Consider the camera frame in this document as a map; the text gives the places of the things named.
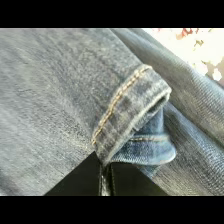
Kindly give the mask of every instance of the stitching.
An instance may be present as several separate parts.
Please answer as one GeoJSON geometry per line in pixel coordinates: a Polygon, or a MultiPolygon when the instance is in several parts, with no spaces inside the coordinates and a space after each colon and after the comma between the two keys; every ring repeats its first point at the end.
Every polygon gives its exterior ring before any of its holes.
{"type": "Polygon", "coordinates": [[[125,93],[125,91],[134,84],[134,82],[140,78],[141,76],[143,76],[143,72],[148,70],[148,68],[143,68],[139,71],[137,71],[134,76],[129,80],[129,82],[121,89],[118,91],[117,96],[115,97],[115,99],[112,101],[112,103],[109,105],[108,108],[108,112],[106,114],[106,116],[104,117],[103,120],[100,121],[99,123],[99,129],[95,132],[93,140],[92,140],[92,145],[94,145],[96,143],[96,137],[100,134],[100,132],[103,129],[103,126],[105,125],[105,123],[107,122],[107,120],[110,118],[110,116],[113,114],[114,112],[114,107],[116,106],[117,102],[121,99],[121,97],[123,96],[123,94],[125,93]]]}
{"type": "Polygon", "coordinates": [[[131,138],[129,141],[132,142],[140,142],[140,141],[154,141],[154,142],[162,142],[167,140],[168,137],[157,137],[157,138],[131,138]]]}

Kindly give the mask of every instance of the black object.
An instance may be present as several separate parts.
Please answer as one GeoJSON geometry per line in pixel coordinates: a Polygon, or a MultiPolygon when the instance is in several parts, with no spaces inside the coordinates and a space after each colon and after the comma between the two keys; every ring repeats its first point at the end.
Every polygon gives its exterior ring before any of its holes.
{"type": "MultiPolygon", "coordinates": [[[[116,196],[167,196],[135,166],[112,163],[111,168],[116,196]]],[[[94,152],[45,196],[97,196],[100,170],[100,163],[94,152]]]]}

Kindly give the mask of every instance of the denim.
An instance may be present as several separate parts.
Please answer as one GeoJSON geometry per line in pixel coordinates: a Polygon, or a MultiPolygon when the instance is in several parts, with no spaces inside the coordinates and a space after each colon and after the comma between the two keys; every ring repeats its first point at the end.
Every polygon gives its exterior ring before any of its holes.
{"type": "Polygon", "coordinates": [[[43,195],[94,150],[223,195],[223,89],[143,30],[0,29],[0,49],[0,195],[43,195]]]}

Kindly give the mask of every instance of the yellow stitching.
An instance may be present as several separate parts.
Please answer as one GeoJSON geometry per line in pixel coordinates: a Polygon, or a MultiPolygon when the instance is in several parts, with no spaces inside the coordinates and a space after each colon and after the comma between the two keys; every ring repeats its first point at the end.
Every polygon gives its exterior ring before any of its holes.
{"type": "Polygon", "coordinates": [[[99,123],[99,129],[98,131],[95,132],[93,140],[92,140],[92,145],[94,145],[96,143],[96,137],[99,135],[99,133],[102,131],[104,124],[107,122],[107,120],[109,119],[109,117],[113,114],[114,112],[114,107],[116,106],[117,102],[119,101],[119,99],[122,97],[122,95],[124,94],[124,92],[131,86],[134,84],[134,82],[140,78],[141,76],[143,76],[143,72],[148,70],[149,68],[144,68],[141,69],[139,71],[136,72],[136,74],[134,74],[134,76],[131,78],[131,80],[129,80],[129,82],[117,93],[117,96],[115,97],[115,99],[113,100],[113,102],[111,103],[111,105],[109,105],[108,108],[108,112],[107,115],[105,116],[105,118],[103,120],[100,121],[99,123]]]}
{"type": "Polygon", "coordinates": [[[140,142],[140,141],[154,141],[154,142],[162,142],[167,140],[168,137],[157,137],[157,138],[131,138],[129,141],[132,142],[140,142]]]}

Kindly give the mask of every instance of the black fabric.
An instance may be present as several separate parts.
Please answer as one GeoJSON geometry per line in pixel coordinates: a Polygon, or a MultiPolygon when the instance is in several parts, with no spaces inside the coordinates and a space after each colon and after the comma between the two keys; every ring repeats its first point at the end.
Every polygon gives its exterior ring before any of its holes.
{"type": "MultiPolygon", "coordinates": [[[[167,196],[136,167],[113,163],[116,196],[167,196]]],[[[45,196],[97,196],[99,193],[100,164],[92,153],[45,196]]]]}

